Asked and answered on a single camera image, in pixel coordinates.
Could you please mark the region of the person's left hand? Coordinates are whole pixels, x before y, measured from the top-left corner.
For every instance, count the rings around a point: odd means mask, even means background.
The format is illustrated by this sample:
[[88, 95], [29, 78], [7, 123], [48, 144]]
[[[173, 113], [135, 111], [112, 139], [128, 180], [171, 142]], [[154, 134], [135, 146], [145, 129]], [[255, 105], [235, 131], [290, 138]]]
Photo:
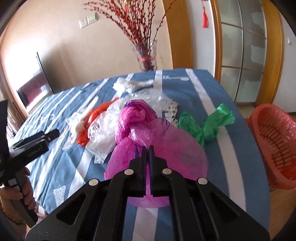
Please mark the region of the person's left hand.
[[36, 201], [33, 197], [33, 189], [31, 182], [29, 180], [30, 171], [27, 167], [24, 168], [26, 180], [24, 182], [24, 185], [22, 187], [22, 193], [10, 188], [1, 186], [1, 198], [4, 198], [4, 200], [21, 200], [24, 199], [25, 205], [28, 206], [28, 209], [34, 209], [36, 207]]

